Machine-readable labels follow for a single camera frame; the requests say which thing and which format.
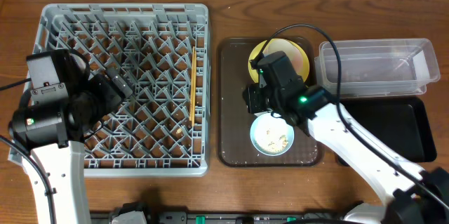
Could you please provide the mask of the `light blue bowl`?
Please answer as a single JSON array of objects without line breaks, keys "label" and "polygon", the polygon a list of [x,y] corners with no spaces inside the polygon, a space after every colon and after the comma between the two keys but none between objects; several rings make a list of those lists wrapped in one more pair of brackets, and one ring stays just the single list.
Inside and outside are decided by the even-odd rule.
[{"label": "light blue bowl", "polygon": [[258,116],[250,128],[250,140],[254,148],[267,156],[275,157],[286,153],[294,139],[293,127],[270,113]]}]

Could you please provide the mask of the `wooden chopstick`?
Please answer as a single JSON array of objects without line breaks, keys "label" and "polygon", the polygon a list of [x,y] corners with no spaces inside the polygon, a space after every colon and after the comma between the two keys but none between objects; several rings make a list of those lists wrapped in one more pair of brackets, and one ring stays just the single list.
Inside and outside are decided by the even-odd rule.
[{"label": "wooden chopstick", "polygon": [[191,66],[191,86],[190,86],[190,108],[189,108],[189,120],[192,123],[192,126],[194,124],[195,62],[196,62],[196,49],[195,49],[195,46],[193,46],[193,48],[192,48],[192,66]]},{"label": "wooden chopstick", "polygon": [[193,47],[192,50],[192,84],[191,84],[191,104],[190,104],[190,121],[192,128],[194,128],[194,120],[195,120],[195,100],[196,100],[196,47]]}]

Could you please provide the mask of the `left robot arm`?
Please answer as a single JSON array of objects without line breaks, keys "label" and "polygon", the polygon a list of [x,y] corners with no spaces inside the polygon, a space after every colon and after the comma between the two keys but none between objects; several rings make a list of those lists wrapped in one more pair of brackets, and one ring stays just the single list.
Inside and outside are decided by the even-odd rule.
[{"label": "left robot arm", "polygon": [[114,68],[88,78],[82,70],[30,70],[32,105],[13,115],[11,130],[32,183],[39,223],[90,223],[84,143],[102,118],[132,95]]}]

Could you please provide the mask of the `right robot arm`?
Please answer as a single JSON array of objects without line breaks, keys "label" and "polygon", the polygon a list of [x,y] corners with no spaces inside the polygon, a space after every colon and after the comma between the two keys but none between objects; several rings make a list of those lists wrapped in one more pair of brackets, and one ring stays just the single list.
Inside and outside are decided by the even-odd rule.
[{"label": "right robot arm", "polygon": [[448,172],[431,172],[395,153],[362,127],[335,96],[300,77],[251,84],[242,93],[249,113],[271,112],[330,148],[382,202],[360,204],[341,223],[447,223]]}]

